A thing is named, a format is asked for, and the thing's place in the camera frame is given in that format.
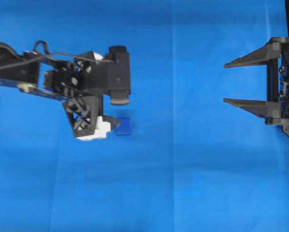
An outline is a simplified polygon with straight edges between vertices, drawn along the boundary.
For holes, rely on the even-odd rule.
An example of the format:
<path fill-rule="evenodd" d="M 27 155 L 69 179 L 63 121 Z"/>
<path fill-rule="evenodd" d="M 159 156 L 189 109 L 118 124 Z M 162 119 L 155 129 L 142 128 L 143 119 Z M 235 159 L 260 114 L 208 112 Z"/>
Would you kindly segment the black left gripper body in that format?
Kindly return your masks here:
<path fill-rule="evenodd" d="M 93 71 L 103 68 L 109 60 L 95 52 L 72 56 L 73 61 L 45 56 L 53 70 L 44 74 L 43 88 L 62 97 L 63 108 L 76 139 L 90 141 L 106 138 L 102 130 L 103 91 L 87 86 Z"/>

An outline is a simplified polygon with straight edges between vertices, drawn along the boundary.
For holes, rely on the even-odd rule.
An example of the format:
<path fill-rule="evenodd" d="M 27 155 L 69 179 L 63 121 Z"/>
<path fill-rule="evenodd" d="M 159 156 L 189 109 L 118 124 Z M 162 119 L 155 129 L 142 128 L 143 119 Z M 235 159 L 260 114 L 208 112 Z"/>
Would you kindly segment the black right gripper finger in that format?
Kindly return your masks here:
<path fill-rule="evenodd" d="M 241 100 L 224 98 L 223 101 L 241 108 L 259 118 L 265 119 L 266 125 L 281 125 L 281 103 L 273 101 Z"/>
<path fill-rule="evenodd" d="M 269 61 L 280 58 L 281 44 L 282 38 L 271 38 L 263 47 L 226 63 L 223 68 L 265 65 Z"/>

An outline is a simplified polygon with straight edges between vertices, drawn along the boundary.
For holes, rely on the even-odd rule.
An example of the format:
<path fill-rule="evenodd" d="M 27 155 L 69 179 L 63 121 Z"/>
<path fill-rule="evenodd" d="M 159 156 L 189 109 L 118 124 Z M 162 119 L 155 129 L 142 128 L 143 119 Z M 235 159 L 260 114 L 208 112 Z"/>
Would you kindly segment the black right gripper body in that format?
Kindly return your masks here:
<path fill-rule="evenodd" d="M 289 137 L 289 38 L 273 37 L 268 42 L 273 49 L 278 49 L 274 58 L 267 63 L 267 100 L 271 115 L 267 125 L 281 126 Z"/>

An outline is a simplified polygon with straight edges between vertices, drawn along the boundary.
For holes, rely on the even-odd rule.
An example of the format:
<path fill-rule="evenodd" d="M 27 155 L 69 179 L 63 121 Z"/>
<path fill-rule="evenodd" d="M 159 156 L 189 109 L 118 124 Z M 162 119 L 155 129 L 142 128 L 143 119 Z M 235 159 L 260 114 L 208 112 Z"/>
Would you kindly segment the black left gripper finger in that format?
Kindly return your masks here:
<path fill-rule="evenodd" d="M 102 130 L 106 133 L 113 131 L 115 128 L 120 126 L 121 121 L 113 116 L 102 116 Z"/>

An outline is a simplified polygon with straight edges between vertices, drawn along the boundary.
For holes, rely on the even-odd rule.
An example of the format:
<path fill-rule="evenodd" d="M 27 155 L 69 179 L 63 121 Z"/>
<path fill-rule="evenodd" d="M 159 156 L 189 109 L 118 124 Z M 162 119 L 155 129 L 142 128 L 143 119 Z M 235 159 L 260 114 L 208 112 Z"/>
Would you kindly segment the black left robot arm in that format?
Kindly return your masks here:
<path fill-rule="evenodd" d="M 116 106 L 129 103 L 130 55 L 124 46 L 111 46 L 104 56 L 89 51 L 62 60 L 42 40 L 23 54 L 0 41 L 0 86 L 62 102 L 76 139 L 105 138 L 121 122 L 104 114 L 103 98 Z"/>

